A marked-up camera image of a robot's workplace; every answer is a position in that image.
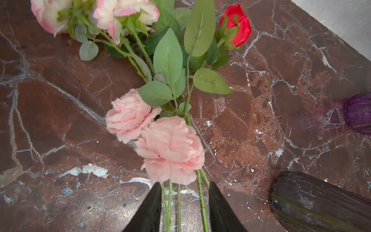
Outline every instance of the serrated leaf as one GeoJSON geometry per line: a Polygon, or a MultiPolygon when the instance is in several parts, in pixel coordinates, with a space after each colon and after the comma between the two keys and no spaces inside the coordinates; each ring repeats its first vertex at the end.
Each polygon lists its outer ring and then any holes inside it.
{"type": "Polygon", "coordinates": [[[175,7],[175,0],[154,0],[157,8],[171,11],[175,7]]]}
{"type": "Polygon", "coordinates": [[[232,90],[226,81],[215,71],[201,68],[193,76],[197,89],[211,94],[230,94],[232,90]]]}
{"type": "Polygon", "coordinates": [[[184,8],[184,7],[179,7],[174,9],[171,13],[176,18],[180,25],[180,30],[183,30],[188,23],[189,17],[191,16],[191,10],[184,8]]]}
{"type": "Polygon", "coordinates": [[[154,80],[154,81],[161,81],[161,82],[165,83],[164,75],[162,75],[161,73],[156,74],[156,75],[153,77],[153,80],[154,80]]]}
{"type": "Polygon", "coordinates": [[[138,89],[143,101],[150,106],[161,106],[168,103],[171,98],[171,90],[165,83],[151,81],[138,89]]]}
{"type": "Polygon", "coordinates": [[[190,109],[192,108],[191,104],[188,104],[187,110],[184,111],[185,106],[186,106],[186,103],[185,102],[182,102],[182,103],[179,104],[179,107],[178,107],[178,110],[177,110],[177,115],[185,114],[188,111],[190,111],[190,109]]]}
{"type": "Polygon", "coordinates": [[[158,43],[160,42],[162,37],[164,37],[169,28],[170,27],[166,27],[165,30],[161,31],[159,34],[145,40],[144,45],[148,55],[153,55],[155,53],[158,43]]]}
{"type": "Polygon", "coordinates": [[[165,110],[165,111],[161,112],[161,114],[160,114],[160,118],[164,118],[164,117],[170,118],[172,116],[174,116],[174,113],[170,110],[165,110]]]}
{"type": "Polygon", "coordinates": [[[80,43],[86,42],[88,38],[86,37],[87,29],[85,25],[78,23],[75,25],[75,39],[80,43]]]}
{"type": "Polygon", "coordinates": [[[184,46],[181,46],[182,48],[182,53],[183,53],[183,67],[187,65],[187,60],[188,60],[188,53],[184,49],[184,46]]]}
{"type": "Polygon", "coordinates": [[[98,52],[99,52],[98,45],[96,45],[92,41],[86,41],[80,47],[79,51],[80,59],[82,61],[90,61],[98,55],[98,52]]]}
{"type": "Polygon", "coordinates": [[[178,98],[180,97],[180,95],[182,95],[185,87],[186,87],[186,84],[187,84],[187,71],[185,70],[185,68],[182,69],[182,72],[180,73],[179,75],[179,78],[178,80],[173,84],[173,87],[175,89],[175,96],[174,96],[174,99],[175,98],[178,98]]]}
{"type": "Polygon", "coordinates": [[[156,73],[164,75],[167,84],[179,78],[183,65],[183,54],[179,42],[171,28],[158,43],[153,56],[156,73]]]}
{"type": "Polygon", "coordinates": [[[156,31],[155,35],[165,30],[167,27],[170,27],[174,31],[178,41],[181,42],[182,35],[178,21],[170,12],[160,9],[160,17],[158,18],[157,23],[153,25],[153,29],[156,31]]]}
{"type": "Polygon", "coordinates": [[[185,50],[192,56],[202,56],[210,47],[214,33],[214,0],[196,0],[185,29],[185,50]]]}
{"type": "Polygon", "coordinates": [[[57,21],[58,22],[61,22],[63,20],[66,20],[68,19],[68,17],[71,15],[71,9],[68,8],[68,9],[64,9],[64,10],[61,10],[61,11],[58,11],[58,18],[57,18],[57,21]]]}
{"type": "Polygon", "coordinates": [[[147,77],[147,79],[149,81],[151,81],[152,80],[152,74],[151,74],[151,70],[148,67],[147,63],[142,58],[137,56],[136,54],[134,54],[133,58],[136,61],[136,63],[138,64],[139,68],[142,70],[144,76],[147,77]]]}
{"type": "Polygon", "coordinates": [[[75,24],[77,23],[77,18],[75,16],[70,17],[67,22],[67,31],[71,38],[75,38],[75,24]]]}
{"type": "Polygon", "coordinates": [[[212,65],[218,60],[218,58],[219,58],[218,44],[216,42],[215,37],[213,37],[213,41],[211,42],[211,45],[207,50],[207,63],[209,65],[212,65]]]}
{"type": "Polygon", "coordinates": [[[192,56],[189,59],[189,71],[194,72],[197,69],[201,68],[202,65],[204,64],[205,60],[206,60],[205,55],[202,55],[202,56],[199,56],[199,57],[192,56]]]}
{"type": "Polygon", "coordinates": [[[225,63],[227,63],[229,61],[229,59],[231,58],[232,56],[225,56],[225,57],[221,57],[219,58],[213,65],[213,67],[211,68],[212,70],[215,70],[217,68],[220,68],[222,67],[225,63]]]}

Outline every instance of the artificial flower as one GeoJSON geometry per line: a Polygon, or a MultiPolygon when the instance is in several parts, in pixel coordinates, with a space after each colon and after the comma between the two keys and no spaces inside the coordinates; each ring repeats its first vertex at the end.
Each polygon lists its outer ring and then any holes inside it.
{"type": "Polygon", "coordinates": [[[108,30],[116,44],[120,43],[122,24],[116,17],[141,12],[138,20],[145,25],[157,22],[160,12],[150,0],[97,0],[93,17],[98,20],[97,27],[108,30]]]}
{"type": "Polygon", "coordinates": [[[195,170],[202,168],[205,152],[193,127],[174,116],[152,122],[135,142],[136,152],[144,158],[152,183],[170,179],[188,185],[195,181],[195,170]]]}
{"type": "Polygon", "coordinates": [[[57,21],[58,12],[70,8],[72,0],[31,0],[31,10],[39,24],[56,36],[67,29],[68,20],[57,21]]]}
{"type": "MultiPolygon", "coordinates": [[[[240,25],[240,29],[236,36],[233,37],[233,41],[230,42],[231,44],[235,45],[236,47],[241,46],[244,42],[247,41],[251,34],[251,27],[250,22],[247,19],[246,15],[243,13],[241,5],[236,4],[229,6],[226,11],[224,12],[226,16],[228,16],[227,28],[237,27],[238,23],[240,25]],[[234,21],[234,17],[238,16],[238,23],[234,21]]],[[[223,15],[220,18],[219,27],[224,21],[225,16],[223,15]]]]}
{"type": "Polygon", "coordinates": [[[136,89],[114,100],[112,106],[106,115],[107,129],[125,144],[137,139],[142,129],[161,112],[160,107],[145,103],[136,89]]]}

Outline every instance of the marble surface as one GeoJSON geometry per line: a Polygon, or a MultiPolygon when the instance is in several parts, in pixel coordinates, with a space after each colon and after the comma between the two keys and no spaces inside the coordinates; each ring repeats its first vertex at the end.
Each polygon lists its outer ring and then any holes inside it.
{"type": "MultiPolygon", "coordinates": [[[[217,0],[219,15],[234,3],[217,0]]],[[[371,91],[370,61],[289,0],[241,4],[253,31],[219,69],[233,93],[191,101],[210,179],[249,232],[286,231],[267,202],[281,170],[370,199],[371,138],[342,114],[371,91]]],[[[43,31],[28,0],[0,1],[0,40],[0,231],[122,231],[150,184],[104,115],[143,84],[134,68],[103,47],[80,61],[80,44],[43,31]]],[[[182,189],[184,232],[202,230],[197,192],[182,189]]]]}

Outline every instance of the flower stem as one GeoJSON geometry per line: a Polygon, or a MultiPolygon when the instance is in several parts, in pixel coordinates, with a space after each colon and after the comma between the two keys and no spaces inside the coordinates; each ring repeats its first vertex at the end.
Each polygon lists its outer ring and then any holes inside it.
{"type": "Polygon", "coordinates": [[[184,106],[184,111],[186,111],[186,114],[188,114],[187,108],[189,105],[189,101],[191,100],[193,88],[194,88],[194,84],[192,83],[191,89],[188,91],[187,101],[185,102],[185,106],[184,106]]]}
{"type": "Polygon", "coordinates": [[[203,169],[200,169],[200,170],[201,170],[201,174],[204,177],[204,180],[205,180],[207,186],[210,187],[210,181],[209,181],[209,178],[207,177],[206,172],[203,169]]]}
{"type": "Polygon", "coordinates": [[[180,184],[178,184],[178,232],[181,232],[182,230],[182,218],[181,218],[181,201],[180,201],[180,184]]]}
{"type": "Polygon", "coordinates": [[[147,51],[145,50],[144,45],[143,45],[142,41],[140,40],[140,38],[138,36],[138,33],[135,30],[133,30],[132,33],[134,34],[135,40],[137,41],[137,44],[138,44],[140,50],[142,51],[142,53],[145,57],[145,60],[147,61],[147,64],[151,69],[152,74],[154,75],[156,72],[155,72],[155,68],[153,67],[152,60],[151,60],[150,56],[148,55],[147,51]]]}
{"type": "Polygon", "coordinates": [[[201,170],[197,170],[197,181],[198,181],[198,189],[200,191],[202,219],[204,221],[204,231],[209,232],[209,227],[207,225],[207,215],[206,215],[206,209],[205,209],[204,192],[202,190],[201,170]]]}
{"type": "Polygon", "coordinates": [[[173,183],[171,180],[169,180],[169,201],[167,204],[167,226],[170,228],[171,227],[171,203],[173,201],[173,183]]]}
{"type": "Polygon", "coordinates": [[[164,221],[165,221],[165,229],[166,232],[170,232],[170,227],[167,226],[167,207],[166,207],[166,196],[165,196],[165,186],[161,184],[161,193],[162,193],[162,203],[164,207],[164,221]]]}

